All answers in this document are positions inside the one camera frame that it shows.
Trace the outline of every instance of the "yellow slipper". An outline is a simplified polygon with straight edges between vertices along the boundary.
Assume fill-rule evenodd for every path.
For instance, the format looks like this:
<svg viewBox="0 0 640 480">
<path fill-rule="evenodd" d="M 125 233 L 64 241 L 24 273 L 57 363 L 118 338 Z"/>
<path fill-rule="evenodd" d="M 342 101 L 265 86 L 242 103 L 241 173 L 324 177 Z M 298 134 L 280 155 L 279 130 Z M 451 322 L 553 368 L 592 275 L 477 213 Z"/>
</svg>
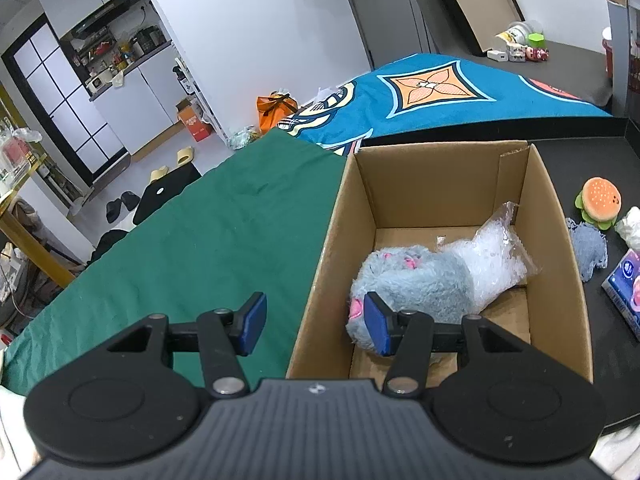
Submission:
<svg viewBox="0 0 640 480">
<path fill-rule="evenodd" d="M 159 178 L 164 177 L 167 173 L 169 173 L 169 167 L 168 166 L 162 166 L 162 167 L 158 168 L 157 170 L 153 170 L 151 172 L 151 179 L 149 180 L 149 184 L 151 184 L 152 182 L 155 182 Z"/>
<path fill-rule="evenodd" d="M 178 152 L 178 168 L 189 164 L 193 160 L 193 147 L 187 146 Z"/>
</svg>

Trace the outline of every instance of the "tissue box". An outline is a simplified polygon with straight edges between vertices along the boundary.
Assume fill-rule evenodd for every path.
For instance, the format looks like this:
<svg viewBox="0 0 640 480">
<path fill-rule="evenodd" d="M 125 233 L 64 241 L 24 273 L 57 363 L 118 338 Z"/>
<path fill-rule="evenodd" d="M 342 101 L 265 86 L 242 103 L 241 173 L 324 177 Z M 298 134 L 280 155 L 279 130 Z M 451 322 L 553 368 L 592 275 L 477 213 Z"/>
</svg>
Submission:
<svg viewBox="0 0 640 480">
<path fill-rule="evenodd" d="M 633 249 L 622 257 L 602 288 L 640 341 L 640 256 Z"/>
<path fill-rule="evenodd" d="M 178 118 L 187 127 L 196 142 L 200 142 L 210 136 L 213 127 L 198 118 L 193 105 L 187 99 L 180 101 L 176 107 L 178 108 Z"/>
</svg>

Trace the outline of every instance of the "orange box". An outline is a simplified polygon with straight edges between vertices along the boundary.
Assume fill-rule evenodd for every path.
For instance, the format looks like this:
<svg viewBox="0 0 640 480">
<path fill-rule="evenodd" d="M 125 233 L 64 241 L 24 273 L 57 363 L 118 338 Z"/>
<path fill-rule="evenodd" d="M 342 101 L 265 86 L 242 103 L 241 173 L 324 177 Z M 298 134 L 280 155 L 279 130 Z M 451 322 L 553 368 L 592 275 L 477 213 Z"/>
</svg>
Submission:
<svg viewBox="0 0 640 480">
<path fill-rule="evenodd" d="M 206 139 L 213 131 L 213 126 L 207 123 L 203 123 L 196 112 L 193 110 L 191 103 L 187 99 L 180 101 L 176 108 L 178 108 L 178 118 L 182 121 L 196 142 L 200 142 L 202 139 Z"/>
</svg>

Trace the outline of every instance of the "glass door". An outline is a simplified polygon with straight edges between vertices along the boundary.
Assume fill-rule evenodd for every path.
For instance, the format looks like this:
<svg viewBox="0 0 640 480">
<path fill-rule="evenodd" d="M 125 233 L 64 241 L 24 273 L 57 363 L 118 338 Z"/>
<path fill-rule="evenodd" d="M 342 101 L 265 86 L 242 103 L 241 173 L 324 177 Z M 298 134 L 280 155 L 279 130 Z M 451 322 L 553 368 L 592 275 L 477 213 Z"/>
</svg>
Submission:
<svg viewBox="0 0 640 480">
<path fill-rule="evenodd" d="M 126 154 L 89 101 L 44 14 L 2 60 L 46 133 L 89 186 Z"/>
</svg>

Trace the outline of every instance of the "blue cloth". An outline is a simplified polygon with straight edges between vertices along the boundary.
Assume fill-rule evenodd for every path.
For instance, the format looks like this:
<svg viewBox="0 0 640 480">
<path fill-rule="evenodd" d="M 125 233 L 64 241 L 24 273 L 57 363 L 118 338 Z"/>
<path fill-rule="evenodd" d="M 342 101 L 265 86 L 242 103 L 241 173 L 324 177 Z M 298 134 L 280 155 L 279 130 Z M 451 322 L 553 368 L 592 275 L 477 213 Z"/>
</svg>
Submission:
<svg viewBox="0 0 640 480">
<path fill-rule="evenodd" d="M 517 118 L 608 116 L 544 83 L 439 54 L 416 54 L 357 77 L 278 127 L 341 155 L 366 137 Z"/>
<path fill-rule="evenodd" d="M 587 222 L 576 224 L 571 218 L 565 218 L 564 222 L 569 229 L 580 279 L 588 282 L 593 276 L 595 267 L 607 268 L 607 239 L 595 225 Z"/>
</svg>

